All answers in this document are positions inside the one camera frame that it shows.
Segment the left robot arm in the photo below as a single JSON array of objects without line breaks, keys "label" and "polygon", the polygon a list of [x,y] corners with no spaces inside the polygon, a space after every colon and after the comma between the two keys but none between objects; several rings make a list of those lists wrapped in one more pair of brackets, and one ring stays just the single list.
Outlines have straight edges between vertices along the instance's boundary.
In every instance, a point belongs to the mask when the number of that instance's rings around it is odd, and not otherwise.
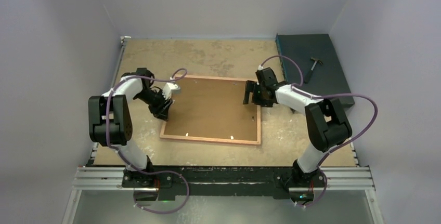
[{"label": "left robot arm", "polygon": [[180,90],[173,80],[163,88],[154,86],[155,75],[147,68],[125,73],[106,93],[88,100],[88,126],[92,142],[112,149],[124,162],[129,173],[142,187],[154,183],[155,173],[151,159],[132,140],[133,124],[129,103],[140,100],[157,119],[167,121],[173,103],[172,94]]}]

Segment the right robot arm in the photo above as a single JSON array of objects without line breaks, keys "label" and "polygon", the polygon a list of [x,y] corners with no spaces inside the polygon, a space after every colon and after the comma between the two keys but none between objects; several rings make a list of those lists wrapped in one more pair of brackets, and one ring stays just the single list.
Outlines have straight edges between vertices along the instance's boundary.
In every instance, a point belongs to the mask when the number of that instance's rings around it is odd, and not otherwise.
[{"label": "right robot arm", "polygon": [[338,98],[323,98],[286,81],[279,82],[271,68],[259,67],[255,74],[257,81],[245,83],[243,104],[251,101],[267,108],[280,104],[306,117],[310,144],[292,166],[293,182],[304,186],[312,180],[331,149],[352,136],[346,113]]}]

